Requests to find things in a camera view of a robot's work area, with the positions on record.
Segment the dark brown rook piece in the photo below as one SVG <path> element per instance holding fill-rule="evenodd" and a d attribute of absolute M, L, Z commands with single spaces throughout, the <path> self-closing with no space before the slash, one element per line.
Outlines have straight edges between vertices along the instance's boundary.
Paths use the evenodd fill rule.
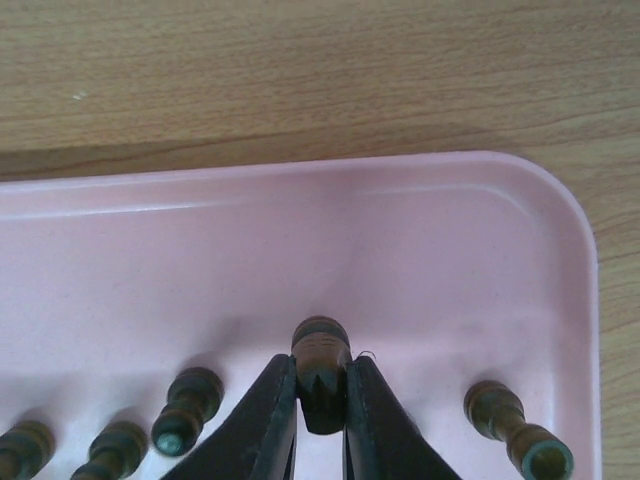
<path fill-rule="evenodd" d="M 480 435 L 505 444 L 522 478 L 572 477 L 575 461 L 569 447 L 543 426 L 529 423 L 521 400 L 503 383 L 483 380 L 472 385 L 464 397 L 464 413 Z"/>
<path fill-rule="evenodd" d="M 341 431 L 346 411 L 346 365 L 352 361 L 345 329 L 330 317 L 309 317 L 294 331 L 291 354 L 307 430 L 317 435 Z"/>

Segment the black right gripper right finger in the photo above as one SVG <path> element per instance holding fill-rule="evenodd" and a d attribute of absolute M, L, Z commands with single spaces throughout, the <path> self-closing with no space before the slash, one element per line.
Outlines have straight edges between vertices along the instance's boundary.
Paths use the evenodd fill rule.
<path fill-rule="evenodd" d="M 429 445 L 370 357 L 346 366 L 345 479 L 457 479 Z"/>

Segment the dark brown pawn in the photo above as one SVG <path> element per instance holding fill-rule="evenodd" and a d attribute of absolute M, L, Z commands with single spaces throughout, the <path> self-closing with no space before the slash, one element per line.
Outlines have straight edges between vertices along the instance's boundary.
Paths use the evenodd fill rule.
<path fill-rule="evenodd" d="M 224 385 L 215 372 L 205 367 L 182 370 L 169 386 L 166 405 L 152 425 L 155 449 L 167 457 L 187 454 L 223 398 Z"/>
<path fill-rule="evenodd" d="M 1 436 L 1 478 L 32 479 L 51 460 L 56 448 L 51 429 L 35 420 L 21 421 Z"/>
<path fill-rule="evenodd" d="M 95 437 L 88 460 L 70 479 L 126 479 L 140 466 L 148 452 L 148 437 L 136 423 L 115 421 Z"/>

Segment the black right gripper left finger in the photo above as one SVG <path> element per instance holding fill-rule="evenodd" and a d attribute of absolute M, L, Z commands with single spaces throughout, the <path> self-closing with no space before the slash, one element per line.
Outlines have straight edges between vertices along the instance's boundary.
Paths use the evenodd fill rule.
<path fill-rule="evenodd" d="M 227 419 L 165 480 L 284 480 L 294 477 L 296 368 L 275 355 Z"/>

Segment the pink plastic tray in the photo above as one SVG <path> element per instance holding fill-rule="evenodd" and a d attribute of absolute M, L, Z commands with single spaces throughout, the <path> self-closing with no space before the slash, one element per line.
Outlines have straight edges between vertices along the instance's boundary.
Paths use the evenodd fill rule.
<path fill-rule="evenodd" d="M 296 326 L 336 319 L 466 479 L 514 479 L 463 412 L 483 378 L 602 477 L 597 255 L 547 171 L 495 152 L 1 187 L 1 425 L 40 418 L 66 479 L 114 417 L 149 426 L 177 373 L 224 421 Z"/>

